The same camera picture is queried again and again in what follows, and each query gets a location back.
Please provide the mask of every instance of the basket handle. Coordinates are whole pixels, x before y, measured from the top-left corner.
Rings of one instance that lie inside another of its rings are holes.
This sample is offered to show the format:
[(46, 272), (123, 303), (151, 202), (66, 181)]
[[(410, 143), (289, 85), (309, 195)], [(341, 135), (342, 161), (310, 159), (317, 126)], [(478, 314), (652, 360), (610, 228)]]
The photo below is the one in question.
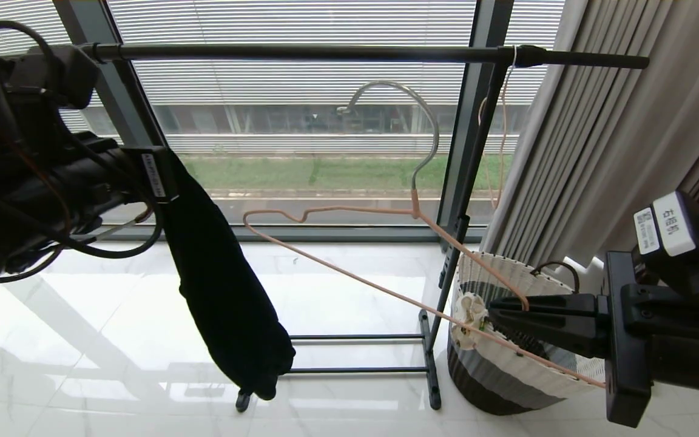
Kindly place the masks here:
[(579, 273), (576, 272), (576, 269), (574, 269), (572, 265), (567, 265), (562, 261), (549, 261), (547, 263), (542, 263), (542, 265), (540, 266), (537, 266), (535, 269), (530, 271), (530, 274), (532, 274), (532, 276), (539, 276), (539, 274), (541, 274), (541, 269), (550, 265), (561, 265), (564, 268), (567, 268), (573, 274), (573, 293), (579, 294)]

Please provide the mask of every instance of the label sticker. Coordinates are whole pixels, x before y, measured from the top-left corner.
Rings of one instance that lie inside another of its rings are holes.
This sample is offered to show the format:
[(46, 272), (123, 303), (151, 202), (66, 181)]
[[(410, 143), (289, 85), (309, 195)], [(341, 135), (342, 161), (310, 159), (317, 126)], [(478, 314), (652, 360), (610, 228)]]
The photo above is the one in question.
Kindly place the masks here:
[(638, 250), (641, 255), (657, 251), (660, 248), (660, 240), (657, 238), (657, 226), (654, 224), (652, 208), (645, 208), (633, 215), (635, 222), (635, 235), (638, 237)]
[(660, 226), (660, 237), (668, 255), (676, 257), (693, 251), (694, 240), (690, 234), (687, 221), (683, 215), (683, 207), (676, 192), (660, 197), (652, 203), (654, 216)]
[(158, 166), (155, 165), (155, 157), (152, 153), (142, 153), (142, 161), (144, 161), (144, 171), (147, 172), (147, 179), (150, 180), (153, 194), (156, 197), (166, 197), (166, 190), (163, 189), (161, 175), (158, 174)]

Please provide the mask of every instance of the curtain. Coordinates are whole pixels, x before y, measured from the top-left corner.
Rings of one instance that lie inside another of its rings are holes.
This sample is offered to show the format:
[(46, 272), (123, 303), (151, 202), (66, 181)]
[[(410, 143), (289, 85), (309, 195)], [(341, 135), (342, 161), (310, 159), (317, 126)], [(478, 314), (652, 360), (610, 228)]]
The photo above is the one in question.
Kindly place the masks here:
[(651, 62), (549, 68), (483, 249), (590, 270), (635, 245), (635, 211), (699, 193), (699, 2), (568, 0), (555, 49)]

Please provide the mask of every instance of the qr code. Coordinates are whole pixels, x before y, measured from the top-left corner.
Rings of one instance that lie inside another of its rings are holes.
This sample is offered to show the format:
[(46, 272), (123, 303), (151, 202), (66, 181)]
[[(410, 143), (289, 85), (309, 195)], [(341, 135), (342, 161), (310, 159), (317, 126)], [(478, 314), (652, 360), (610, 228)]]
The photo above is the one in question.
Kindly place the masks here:
[(639, 214), (638, 217), (635, 218), (635, 220), (638, 222), (639, 225), (644, 223), (644, 222), (648, 222), (651, 219), (652, 219), (651, 211), (646, 211), (643, 214)]

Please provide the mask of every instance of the rack foot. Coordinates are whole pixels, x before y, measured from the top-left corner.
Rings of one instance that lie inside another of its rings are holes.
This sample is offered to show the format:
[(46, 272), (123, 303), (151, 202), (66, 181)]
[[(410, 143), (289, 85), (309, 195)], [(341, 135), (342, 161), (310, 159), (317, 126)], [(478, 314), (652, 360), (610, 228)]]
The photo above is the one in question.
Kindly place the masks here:
[(247, 411), (247, 407), (250, 406), (250, 395), (244, 395), (244, 393), (239, 393), (236, 396), (236, 411), (244, 413)]
[(428, 323), (428, 313), (425, 310), (419, 311), (419, 331), (422, 333), (422, 353), (425, 354), (425, 376), (428, 379), (428, 395), (430, 407), (433, 410), (441, 409), (441, 390), (439, 389), (439, 376), (436, 374), (436, 359), (433, 357), (434, 343), (430, 336), (430, 324)]

